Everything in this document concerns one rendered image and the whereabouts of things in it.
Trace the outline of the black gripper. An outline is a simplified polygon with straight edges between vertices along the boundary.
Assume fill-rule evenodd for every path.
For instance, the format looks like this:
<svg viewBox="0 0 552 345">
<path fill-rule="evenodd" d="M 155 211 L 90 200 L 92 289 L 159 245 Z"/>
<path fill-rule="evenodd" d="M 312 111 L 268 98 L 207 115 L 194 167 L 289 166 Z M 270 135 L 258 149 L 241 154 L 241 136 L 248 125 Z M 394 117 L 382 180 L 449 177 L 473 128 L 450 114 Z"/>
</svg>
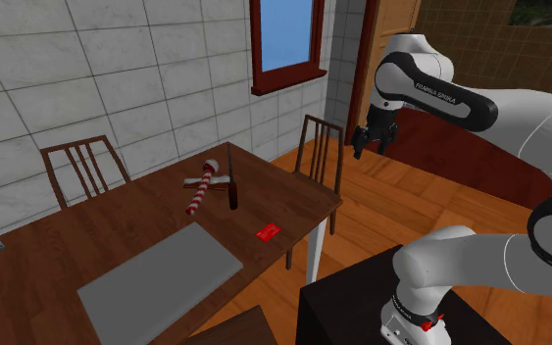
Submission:
<svg viewBox="0 0 552 345">
<path fill-rule="evenodd" d="M 384 110 L 371 105 L 367 114 L 367 128 L 356 126 L 352 145 L 354 146 L 354 158 L 361 159 L 365 146 L 370 141 L 379 140 L 377 152 L 384 154 L 385 149 L 394 141 L 398 125 L 395 123 L 397 111 Z"/>
</svg>

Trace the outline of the brown wooden chair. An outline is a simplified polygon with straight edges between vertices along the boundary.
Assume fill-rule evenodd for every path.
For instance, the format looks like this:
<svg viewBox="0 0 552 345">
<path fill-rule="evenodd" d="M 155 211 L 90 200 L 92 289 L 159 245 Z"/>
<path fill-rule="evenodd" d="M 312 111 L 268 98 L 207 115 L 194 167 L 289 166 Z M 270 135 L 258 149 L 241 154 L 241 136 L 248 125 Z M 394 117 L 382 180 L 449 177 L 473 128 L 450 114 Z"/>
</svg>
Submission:
<svg viewBox="0 0 552 345">
<path fill-rule="evenodd" d="M 304 144 L 306 143 L 306 136 L 309 122 L 315 123 L 315 146 L 312 152 L 312 160 L 310 165 L 310 171 L 307 177 L 312 179 L 315 183 L 324 185 L 325 172 L 326 172 L 326 158 L 328 153 L 328 145 L 330 133 L 334 130 L 338 133 L 338 146 L 337 146 L 337 165 L 334 179 L 333 193 L 337 196 L 340 195 L 340 183 L 342 176 L 343 166 L 343 129 L 341 126 L 326 122 L 325 120 L 318 119 L 311 115 L 306 115 L 303 120 L 303 126 L 301 130 L 300 142 L 295 162 L 294 174 L 302 175 L 301 161 L 303 158 Z"/>
<path fill-rule="evenodd" d="M 105 134 L 40 149 L 48 179 L 61 209 L 66 209 L 69 205 L 57 179 L 50 155 L 56 152 L 64 152 L 66 154 L 84 195 L 88 199 L 91 199 L 110 190 L 110 186 L 97 162 L 96 154 L 92 149 L 92 144 L 98 142 L 101 142 L 105 146 L 106 152 L 116 164 L 123 182 L 130 182 L 130 177 L 124 167 L 123 161 Z"/>
</svg>

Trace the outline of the red framed window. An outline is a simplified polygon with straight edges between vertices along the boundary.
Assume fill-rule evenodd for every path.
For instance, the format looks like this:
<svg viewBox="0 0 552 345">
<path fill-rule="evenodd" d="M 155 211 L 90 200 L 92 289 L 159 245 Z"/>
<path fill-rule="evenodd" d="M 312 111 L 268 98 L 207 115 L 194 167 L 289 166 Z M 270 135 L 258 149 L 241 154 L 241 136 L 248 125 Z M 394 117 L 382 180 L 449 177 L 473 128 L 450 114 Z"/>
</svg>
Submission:
<svg viewBox="0 0 552 345">
<path fill-rule="evenodd" d="M 252 94 L 326 75 L 320 68 L 325 0 L 250 0 L 249 11 Z"/>
</svg>

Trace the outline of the red card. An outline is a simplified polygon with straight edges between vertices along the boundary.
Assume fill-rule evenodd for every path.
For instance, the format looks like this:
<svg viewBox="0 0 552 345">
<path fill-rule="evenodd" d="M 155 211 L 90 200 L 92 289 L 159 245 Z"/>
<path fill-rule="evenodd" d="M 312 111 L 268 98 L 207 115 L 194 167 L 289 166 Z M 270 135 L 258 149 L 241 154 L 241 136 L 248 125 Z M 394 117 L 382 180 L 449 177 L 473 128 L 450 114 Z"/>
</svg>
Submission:
<svg viewBox="0 0 552 345">
<path fill-rule="evenodd" d="M 281 228 L 274 223 L 269 223 L 260 229 L 256 235 L 264 242 L 269 241 L 272 237 L 278 234 L 281 231 Z"/>
</svg>

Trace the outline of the black robot stand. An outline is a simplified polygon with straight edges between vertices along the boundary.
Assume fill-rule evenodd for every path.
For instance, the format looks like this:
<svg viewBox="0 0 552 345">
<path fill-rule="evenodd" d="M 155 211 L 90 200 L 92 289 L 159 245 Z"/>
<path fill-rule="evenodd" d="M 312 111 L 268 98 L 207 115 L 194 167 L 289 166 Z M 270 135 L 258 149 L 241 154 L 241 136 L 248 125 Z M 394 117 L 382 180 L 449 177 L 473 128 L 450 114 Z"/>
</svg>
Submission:
<svg viewBox="0 0 552 345">
<path fill-rule="evenodd" d="M 295 345 L 390 345 L 380 312 L 399 282 L 398 245 L 300 289 Z M 452 345 L 513 345 L 454 291 L 439 305 Z"/>
</svg>

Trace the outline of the red white striped stick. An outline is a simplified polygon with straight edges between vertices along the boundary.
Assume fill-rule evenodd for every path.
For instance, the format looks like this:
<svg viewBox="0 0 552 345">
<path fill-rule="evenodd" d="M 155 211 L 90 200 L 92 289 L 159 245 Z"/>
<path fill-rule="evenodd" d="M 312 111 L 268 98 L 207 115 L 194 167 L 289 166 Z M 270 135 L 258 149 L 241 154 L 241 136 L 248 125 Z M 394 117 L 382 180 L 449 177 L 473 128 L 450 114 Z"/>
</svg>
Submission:
<svg viewBox="0 0 552 345">
<path fill-rule="evenodd" d="M 197 190 L 186 208 L 186 213 L 190 216 L 193 216 L 195 212 L 197 211 L 198 207 L 200 206 L 203 196 L 208 189 L 209 183 L 211 181 L 211 177 L 214 173 L 216 173 L 219 169 L 219 164 L 214 159 L 208 159 L 203 164 L 203 176 L 200 179 L 199 186 L 197 187 Z"/>
</svg>

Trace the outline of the grey closed laptop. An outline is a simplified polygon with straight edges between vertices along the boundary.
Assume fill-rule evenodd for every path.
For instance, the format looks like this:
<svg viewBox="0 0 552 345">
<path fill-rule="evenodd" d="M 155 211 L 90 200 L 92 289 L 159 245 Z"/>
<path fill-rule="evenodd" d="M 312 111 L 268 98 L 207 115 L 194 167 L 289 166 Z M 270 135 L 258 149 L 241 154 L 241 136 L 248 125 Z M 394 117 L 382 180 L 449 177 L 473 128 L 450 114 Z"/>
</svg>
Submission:
<svg viewBox="0 0 552 345">
<path fill-rule="evenodd" d="M 101 345 L 147 345 L 242 268 L 194 222 L 77 294 Z"/>
</svg>

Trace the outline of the brown wooden table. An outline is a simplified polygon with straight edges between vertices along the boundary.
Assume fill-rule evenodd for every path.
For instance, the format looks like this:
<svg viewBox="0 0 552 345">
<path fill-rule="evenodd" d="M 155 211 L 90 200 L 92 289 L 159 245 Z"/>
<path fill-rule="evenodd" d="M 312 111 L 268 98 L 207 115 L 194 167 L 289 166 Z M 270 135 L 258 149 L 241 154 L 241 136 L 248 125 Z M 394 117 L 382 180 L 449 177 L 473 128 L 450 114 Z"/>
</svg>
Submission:
<svg viewBox="0 0 552 345">
<path fill-rule="evenodd" d="M 208 195 L 194 218 L 187 177 L 216 160 L 228 170 L 230 145 L 238 208 Z M 98 345 L 77 291 L 190 224 L 199 223 L 243 264 L 151 345 L 179 345 L 287 250 L 325 220 L 340 198 L 313 180 L 221 144 L 64 211 L 6 233 L 0 251 L 0 345 Z M 269 241 L 256 233 L 269 223 Z"/>
</svg>

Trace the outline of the wooden door red frame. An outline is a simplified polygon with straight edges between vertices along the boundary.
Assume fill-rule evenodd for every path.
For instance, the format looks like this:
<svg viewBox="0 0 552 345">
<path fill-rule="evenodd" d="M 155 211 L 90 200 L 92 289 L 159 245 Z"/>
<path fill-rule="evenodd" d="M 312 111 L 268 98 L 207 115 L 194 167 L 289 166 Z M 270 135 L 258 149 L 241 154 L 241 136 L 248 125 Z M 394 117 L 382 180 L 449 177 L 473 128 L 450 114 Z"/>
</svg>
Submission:
<svg viewBox="0 0 552 345">
<path fill-rule="evenodd" d="M 358 124 L 366 123 L 375 71 L 389 38 L 415 27 L 421 0 L 366 0 L 346 125 L 350 145 Z"/>
</svg>

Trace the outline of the dark landscape wall picture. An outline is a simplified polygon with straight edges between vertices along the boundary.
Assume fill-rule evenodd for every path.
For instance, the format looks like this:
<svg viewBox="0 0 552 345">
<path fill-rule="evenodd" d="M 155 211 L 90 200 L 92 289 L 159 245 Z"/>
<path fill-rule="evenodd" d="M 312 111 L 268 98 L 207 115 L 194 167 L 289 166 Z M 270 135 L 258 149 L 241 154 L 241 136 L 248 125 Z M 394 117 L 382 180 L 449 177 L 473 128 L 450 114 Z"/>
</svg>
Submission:
<svg viewBox="0 0 552 345">
<path fill-rule="evenodd" d="M 509 25 L 552 28 L 552 0 L 517 0 Z"/>
</svg>

